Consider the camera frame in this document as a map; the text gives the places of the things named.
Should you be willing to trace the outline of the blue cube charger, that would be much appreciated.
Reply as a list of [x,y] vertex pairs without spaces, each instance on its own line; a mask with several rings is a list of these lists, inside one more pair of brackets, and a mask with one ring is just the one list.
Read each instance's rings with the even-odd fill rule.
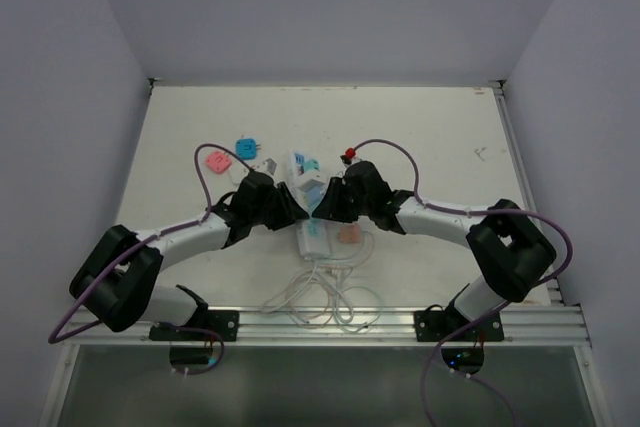
[[310,213],[322,202],[324,195],[325,189],[323,187],[316,187],[305,193],[305,200]]

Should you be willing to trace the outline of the white cube charger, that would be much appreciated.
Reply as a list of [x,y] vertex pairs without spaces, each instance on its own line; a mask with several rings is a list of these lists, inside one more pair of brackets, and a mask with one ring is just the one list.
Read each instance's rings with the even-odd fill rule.
[[308,192],[316,187],[322,187],[326,183],[324,175],[317,170],[304,172],[296,180],[296,187],[303,192]]

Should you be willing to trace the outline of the salmon cube charger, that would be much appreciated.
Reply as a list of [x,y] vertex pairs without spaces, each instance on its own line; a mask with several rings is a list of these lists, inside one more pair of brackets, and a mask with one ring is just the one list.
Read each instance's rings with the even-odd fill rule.
[[343,225],[337,234],[337,239],[342,244],[357,244],[361,242],[361,228],[357,224]]

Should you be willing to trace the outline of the white power strip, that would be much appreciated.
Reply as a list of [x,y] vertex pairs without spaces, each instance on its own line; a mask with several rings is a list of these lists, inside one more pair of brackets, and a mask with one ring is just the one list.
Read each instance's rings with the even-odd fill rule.
[[[297,178],[304,173],[303,164],[309,159],[315,158],[296,150],[291,150],[288,153],[286,183],[298,204],[303,207],[310,216],[309,220],[299,221],[296,224],[296,236],[300,255],[306,260],[315,260],[328,258],[331,254],[331,248],[327,235],[326,222],[312,217],[305,200],[306,192],[296,187]],[[326,190],[327,178],[325,175],[324,177],[326,183],[322,187]]]

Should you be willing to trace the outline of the teal cube plug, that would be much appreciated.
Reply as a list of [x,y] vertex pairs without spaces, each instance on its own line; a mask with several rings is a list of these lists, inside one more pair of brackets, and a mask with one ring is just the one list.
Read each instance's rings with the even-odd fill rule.
[[303,172],[309,172],[309,171],[319,171],[320,170],[320,166],[319,163],[316,159],[309,159],[307,161],[304,162],[303,164]]

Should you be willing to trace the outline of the blue plug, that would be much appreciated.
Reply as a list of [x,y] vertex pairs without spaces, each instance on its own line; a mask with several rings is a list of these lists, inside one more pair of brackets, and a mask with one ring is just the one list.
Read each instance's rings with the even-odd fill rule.
[[258,156],[261,144],[254,138],[240,138],[235,142],[235,153],[242,160],[254,160]]

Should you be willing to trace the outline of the pink plug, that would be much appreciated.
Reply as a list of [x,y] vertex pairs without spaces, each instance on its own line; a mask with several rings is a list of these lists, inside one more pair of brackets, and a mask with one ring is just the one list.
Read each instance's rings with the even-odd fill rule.
[[213,173],[222,175],[232,166],[232,159],[223,151],[213,150],[206,157],[204,165]]

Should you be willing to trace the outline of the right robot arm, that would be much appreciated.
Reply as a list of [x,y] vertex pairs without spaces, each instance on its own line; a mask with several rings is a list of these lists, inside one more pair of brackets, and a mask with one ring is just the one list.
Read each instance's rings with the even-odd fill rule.
[[515,203],[502,199],[480,215],[453,204],[427,207],[413,192],[392,189],[369,161],[331,178],[312,216],[340,223],[367,217],[383,231],[468,248],[480,276],[452,299],[445,316],[447,331],[461,340],[480,329],[488,312],[523,301],[557,258],[552,244]]

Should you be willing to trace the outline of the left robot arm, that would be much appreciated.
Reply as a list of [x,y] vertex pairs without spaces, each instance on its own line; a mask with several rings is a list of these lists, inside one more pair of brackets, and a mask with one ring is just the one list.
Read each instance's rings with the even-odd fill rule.
[[113,332],[147,316],[162,300],[156,285],[162,270],[206,252],[229,248],[257,226],[277,231],[307,220],[283,182],[250,172],[230,195],[200,217],[148,232],[109,228],[72,279],[69,292]]

